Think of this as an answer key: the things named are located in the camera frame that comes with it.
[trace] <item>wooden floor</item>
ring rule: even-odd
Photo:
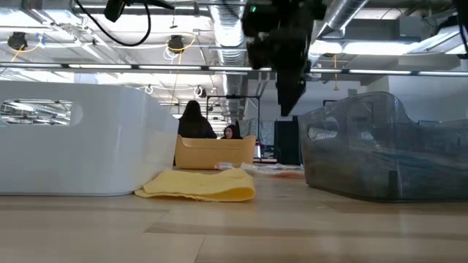
[[[247,203],[0,197],[0,262],[468,262],[468,204],[374,204],[297,179],[256,187]]]

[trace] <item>white plastic container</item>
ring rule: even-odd
[[[178,121],[142,91],[0,81],[0,104],[8,99],[68,100],[74,107],[71,126],[0,120],[0,194],[128,194],[172,169]]]

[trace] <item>ceiling duct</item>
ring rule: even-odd
[[[325,19],[317,36],[313,39],[328,38],[342,39],[344,38],[345,28],[348,23],[358,14],[369,0],[334,0],[327,8]],[[313,45],[309,50],[309,59],[312,65],[315,65],[322,54],[314,52]]]
[[[213,5],[209,7],[214,20],[214,35],[216,45],[220,47],[243,47],[244,33],[240,17],[244,6]],[[243,66],[245,52],[243,50],[221,49],[218,51],[219,63],[223,66]],[[245,75],[223,75],[223,91],[225,95],[246,95]],[[239,104],[226,101],[228,115],[239,115]]]

